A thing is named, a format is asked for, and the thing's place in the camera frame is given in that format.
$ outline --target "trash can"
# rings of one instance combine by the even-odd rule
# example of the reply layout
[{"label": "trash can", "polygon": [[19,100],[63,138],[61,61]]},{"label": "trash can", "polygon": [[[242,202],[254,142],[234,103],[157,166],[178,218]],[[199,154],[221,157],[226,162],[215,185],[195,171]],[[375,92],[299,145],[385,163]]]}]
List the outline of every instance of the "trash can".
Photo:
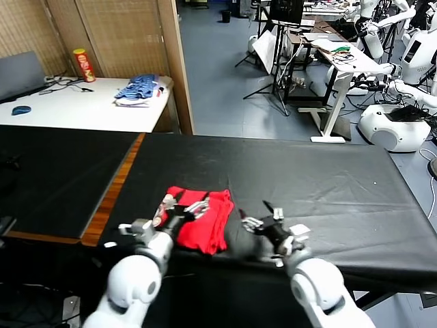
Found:
[{"label": "trash can", "polygon": [[230,10],[222,10],[221,11],[221,22],[229,23],[231,21],[231,11]]}]

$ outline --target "pringles can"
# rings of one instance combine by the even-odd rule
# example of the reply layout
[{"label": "pringles can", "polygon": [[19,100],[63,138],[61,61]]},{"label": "pringles can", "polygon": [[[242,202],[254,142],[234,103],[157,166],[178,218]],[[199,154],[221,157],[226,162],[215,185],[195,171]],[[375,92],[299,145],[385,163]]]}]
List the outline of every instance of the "pringles can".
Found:
[{"label": "pringles can", "polygon": [[94,75],[93,66],[89,62],[87,51],[85,49],[76,49],[73,50],[73,53],[76,57],[77,63],[81,67],[85,82],[94,82],[96,76]]}]

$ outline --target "white desk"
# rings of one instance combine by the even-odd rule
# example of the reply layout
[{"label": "white desk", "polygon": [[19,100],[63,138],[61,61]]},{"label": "white desk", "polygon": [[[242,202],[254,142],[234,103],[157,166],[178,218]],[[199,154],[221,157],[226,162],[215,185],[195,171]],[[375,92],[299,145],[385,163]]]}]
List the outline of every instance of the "white desk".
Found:
[{"label": "white desk", "polygon": [[[267,13],[270,13],[270,6],[265,7]],[[323,20],[328,21],[335,21],[337,19],[342,18],[345,14],[348,13],[347,8],[312,8],[310,5],[307,5],[304,7],[302,16],[323,16]],[[267,16],[264,12],[261,14],[261,21],[266,22]]]},{"label": "white desk", "polygon": [[[114,95],[126,87],[128,82],[129,79],[97,78],[92,83],[77,83],[77,86],[94,92],[82,92],[70,86],[51,94],[37,93],[5,102],[0,104],[0,124],[148,133],[153,131],[168,103],[173,130],[178,132],[173,80],[160,77],[159,84],[165,90],[160,97],[153,97],[148,108],[118,107],[113,103]],[[31,111],[12,116],[12,109],[20,105],[30,106]]]},{"label": "white desk", "polygon": [[380,71],[379,65],[356,48],[353,44],[349,42],[336,42],[338,47],[343,45],[350,46],[350,53],[354,56],[355,60],[350,63],[341,63],[333,59],[333,55],[330,53],[325,53],[320,51],[321,54],[337,69],[337,82],[338,83],[338,94],[332,111],[330,111],[328,121],[324,129],[320,128],[320,116],[319,113],[326,113],[324,108],[299,108],[299,113],[310,113],[315,125],[319,129],[320,136],[311,137],[312,142],[325,142],[325,143],[344,143],[345,139],[343,137],[331,137],[335,121],[339,117],[341,106],[346,99],[346,94],[349,91],[350,81],[354,76],[354,73],[378,73]]}]

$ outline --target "gray floor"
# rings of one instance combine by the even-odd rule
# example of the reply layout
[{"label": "gray floor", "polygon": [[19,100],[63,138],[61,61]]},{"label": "gray floor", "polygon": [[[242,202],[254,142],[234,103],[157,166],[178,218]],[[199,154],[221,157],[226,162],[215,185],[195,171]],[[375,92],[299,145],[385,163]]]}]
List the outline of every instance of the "gray floor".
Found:
[{"label": "gray floor", "polygon": [[[243,96],[267,85],[271,78],[263,71],[248,64],[238,68],[234,65],[246,55],[247,41],[256,34],[257,25],[249,26],[247,19],[232,18],[230,24],[219,23],[220,9],[224,5],[211,5],[209,10],[181,7],[180,23],[182,44],[195,131],[198,135],[247,137],[309,141],[318,135],[318,130],[308,115],[298,114],[290,108],[291,115],[285,118],[277,111],[278,102],[269,96],[256,95],[248,100]],[[404,52],[397,44],[394,58]],[[320,83],[327,67],[308,69],[309,79]],[[360,98],[353,100],[361,103]],[[352,109],[346,102],[345,109]],[[359,112],[347,115],[351,122],[358,122]],[[366,141],[352,125],[352,143]],[[432,142],[424,148],[437,153]],[[428,213],[432,203],[429,187],[427,161],[419,154],[392,154],[392,158],[405,178],[419,204]],[[430,219],[437,228],[437,216]],[[377,327],[425,328],[435,327],[437,307],[423,309],[419,295],[398,294],[368,311]]]}]

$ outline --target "black tablecloth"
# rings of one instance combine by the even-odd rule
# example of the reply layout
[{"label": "black tablecloth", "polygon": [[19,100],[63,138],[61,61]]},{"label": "black tablecloth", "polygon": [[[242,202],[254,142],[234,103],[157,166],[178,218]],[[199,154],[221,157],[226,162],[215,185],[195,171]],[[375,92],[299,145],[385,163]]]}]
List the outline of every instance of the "black tablecloth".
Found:
[{"label": "black tablecloth", "polygon": [[1,159],[21,166],[0,168],[1,215],[15,231],[80,238],[137,135],[0,126]]},{"label": "black tablecloth", "polygon": [[[147,135],[100,240],[126,242],[114,228],[150,218],[168,187],[230,189],[236,208],[266,215],[262,200],[284,208],[285,225],[311,228],[308,245],[336,264],[355,290],[437,287],[437,238],[382,148],[290,141]],[[237,267],[274,267],[272,247],[245,232],[234,211],[228,250],[209,258]]]}]

